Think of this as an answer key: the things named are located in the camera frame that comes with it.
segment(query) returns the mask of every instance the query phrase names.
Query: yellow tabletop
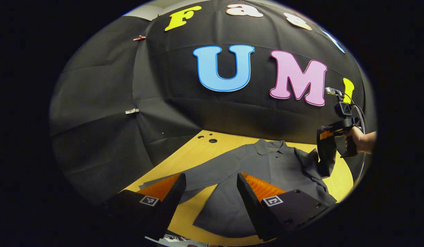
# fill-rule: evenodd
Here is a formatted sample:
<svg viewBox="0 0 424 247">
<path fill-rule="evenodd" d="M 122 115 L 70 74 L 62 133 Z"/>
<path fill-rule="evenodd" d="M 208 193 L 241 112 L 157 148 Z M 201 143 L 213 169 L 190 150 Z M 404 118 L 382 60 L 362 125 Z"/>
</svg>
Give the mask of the yellow tabletop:
<svg viewBox="0 0 424 247">
<path fill-rule="evenodd" d="M 218 142 L 211 143 L 209 139 L 216 139 Z M 227 151 L 233 150 L 244 144 L 253 144 L 258 140 L 257 138 L 234 136 L 226 133 L 203 130 L 166 160 L 162 161 L 162 163 L 125 189 L 137 192 L 139 186 L 147 181 L 183 172 L 184 170 L 203 164 Z M 307 153 L 317 148 L 315 144 L 286 143 L 288 147 L 295 147 Z M 337 152 L 336 163 L 331 176 L 323 179 L 323 181 L 327 185 L 329 193 L 338 202 L 343 200 L 352 189 L 353 179 L 351 172 L 344 159 L 340 158 L 339 152 Z M 217 185 L 206 187 L 190 200 L 179 204 L 169 224 L 168 230 L 195 241 L 221 246 L 245 246 L 263 243 L 264 241 L 259 239 L 257 235 L 244 238 L 228 238 L 210 233 L 192 225 L 216 186 Z"/>
</svg>

